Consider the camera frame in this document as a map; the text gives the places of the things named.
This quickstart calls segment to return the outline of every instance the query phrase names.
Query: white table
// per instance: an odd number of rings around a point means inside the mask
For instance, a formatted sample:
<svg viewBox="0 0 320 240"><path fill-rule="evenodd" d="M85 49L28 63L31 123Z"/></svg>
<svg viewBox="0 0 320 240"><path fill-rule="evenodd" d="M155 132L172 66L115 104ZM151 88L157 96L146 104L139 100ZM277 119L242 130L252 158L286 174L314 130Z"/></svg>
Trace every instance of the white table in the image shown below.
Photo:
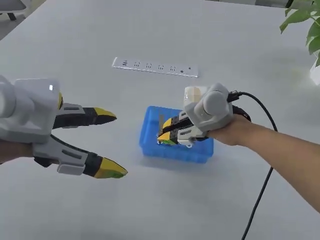
<svg viewBox="0 0 320 240"><path fill-rule="evenodd" d="M219 143L205 165L149 159L139 133L148 106L181 108L184 87L221 82L258 96L280 131L319 143L320 88L308 79L314 59L304 47L310 23L281 36L283 20L283 9L212 1L48 0L0 42L0 73L59 78L66 102L116 113L110 124L54 134L129 173L96 180L31 159L4 164L0 238L240 239L269 166ZM114 57L197 64L200 77L114 69ZM253 100L236 104L270 126ZM320 215L275 172L247 239L315 240L319 226Z"/></svg>

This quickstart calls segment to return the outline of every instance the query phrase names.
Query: power strip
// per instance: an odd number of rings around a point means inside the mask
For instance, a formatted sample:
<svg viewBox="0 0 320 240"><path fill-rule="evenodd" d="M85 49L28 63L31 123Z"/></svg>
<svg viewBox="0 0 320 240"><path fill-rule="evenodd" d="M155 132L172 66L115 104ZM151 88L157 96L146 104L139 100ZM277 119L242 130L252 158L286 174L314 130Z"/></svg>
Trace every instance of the power strip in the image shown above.
<svg viewBox="0 0 320 240"><path fill-rule="evenodd" d="M198 77L198 68L196 66L167 64L123 57L116 57L113 61L112 67L116 69L135 70L156 74L178 75L191 78Z"/></svg>

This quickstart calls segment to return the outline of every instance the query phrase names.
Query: robotic hand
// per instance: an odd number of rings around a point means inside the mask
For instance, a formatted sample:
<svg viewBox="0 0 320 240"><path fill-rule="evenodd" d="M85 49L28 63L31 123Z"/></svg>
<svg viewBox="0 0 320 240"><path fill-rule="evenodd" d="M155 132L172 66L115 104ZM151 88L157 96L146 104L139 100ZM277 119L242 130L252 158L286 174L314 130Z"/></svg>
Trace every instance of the robotic hand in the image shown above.
<svg viewBox="0 0 320 240"><path fill-rule="evenodd" d="M0 139L31 143L34 160L58 173L94 178L121 178L128 172L114 161L69 145L52 129L101 125L116 120L109 111L64 103L58 81L19 79L11 84L0 75Z"/></svg>
<svg viewBox="0 0 320 240"><path fill-rule="evenodd" d="M251 121L250 116L232 102L239 99L237 92L229 92L222 84L211 87L189 86L184 90L184 110L178 116L159 123L159 144L185 145L191 148L195 141L207 139L208 131L225 127L239 114Z"/></svg>

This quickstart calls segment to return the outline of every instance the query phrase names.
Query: plastic crate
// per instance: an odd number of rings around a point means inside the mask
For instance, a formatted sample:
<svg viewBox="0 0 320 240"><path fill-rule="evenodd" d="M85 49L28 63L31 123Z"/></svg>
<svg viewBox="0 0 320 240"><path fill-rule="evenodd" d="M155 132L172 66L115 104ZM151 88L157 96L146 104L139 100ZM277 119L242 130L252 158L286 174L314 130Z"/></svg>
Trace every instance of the plastic crate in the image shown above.
<svg viewBox="0 0 320 240"><path fill-rule="evenodd" d="M197 141L192 148L184 145L157 144L159 131L159 114L164 115L164 120L177 116L179 109L171 109L158 106L149 106L146 110L141 129L139 145L145 156L175 159L184 162L204 164L214 154L214 140L208 138Z"/></svg>

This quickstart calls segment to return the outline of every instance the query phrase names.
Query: white pot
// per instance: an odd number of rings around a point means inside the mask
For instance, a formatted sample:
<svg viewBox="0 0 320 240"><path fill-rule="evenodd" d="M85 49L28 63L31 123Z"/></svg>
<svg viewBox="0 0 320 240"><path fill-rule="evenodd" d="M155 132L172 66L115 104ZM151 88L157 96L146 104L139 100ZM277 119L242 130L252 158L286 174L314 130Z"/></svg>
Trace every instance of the white pot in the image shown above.
<svg viewBox="0 0 320 240"><path fill-rule="evenodd" d="M316 85L320 85L320 65L316 67L316 63L318 60L318 51L314 53L314 55L317 56L317 58L310 69L310 78Z"/></svg>

